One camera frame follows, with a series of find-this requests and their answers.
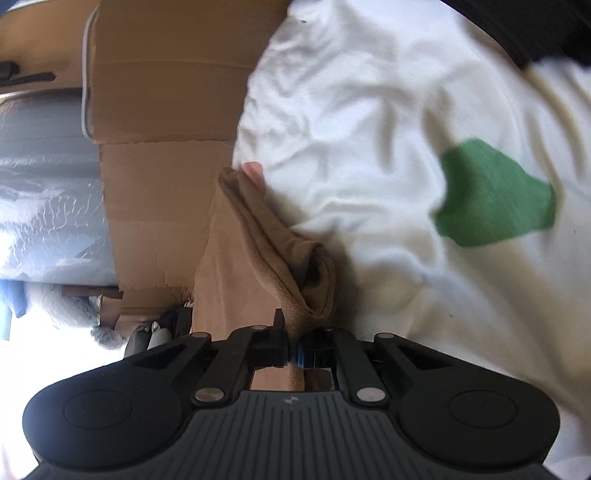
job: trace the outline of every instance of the green fabric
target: green fabric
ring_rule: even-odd
[[[552,185],[528,175],[486,142],[473,139],[449,149],[441,166],[447,197],[435,224],[441,236],[461,247],[481,247],[554,225]]]

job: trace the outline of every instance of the white fabric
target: white fabric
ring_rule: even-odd
[[[591,73],[521,73],[438,0],[296,1],[249,81],[235,166],[322,239],[335,321],[525,379],[558,403],[546,465],[591,475]],[[553,228],[480,248],[438,235],[439,155],[480,138],[550,181]]]

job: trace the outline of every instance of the brown fabric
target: brown fabric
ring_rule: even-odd
[[[305,370],[304,384],[306,385],[306,390],[324,391],[335,389],[332,373],[330,370],[322,368]]]
[[[284,368],[268,367],[255,372],[251,390],[303,392],[308,390],[306,380],[304,371],[294,364]]]
[[[328,252],[320,242],[285,228],[243,172],[222,171],[210,218],[209,241],[195,276],[194,331],[223,339],[240,327],[271,325],[280,307],[290,339],[296,340],[327,319],[335,292]],[[285,390],[303,390],[301,371],[277,373]]]

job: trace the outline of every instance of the gray plastic sheet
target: gray plastic sheet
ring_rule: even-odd
[[[79,90],[0,100],[0,278],[117,284]]]

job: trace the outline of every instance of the metal screw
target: metal screw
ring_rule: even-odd
[[[357,390],[357,398],[361,401],[374,403],[386,398],[386,392],[381,388],[365,387]]]
[[[224,396],[223,390],[215,387],[200,388],[195,392],[195,398],[204,403],[220,401]]]

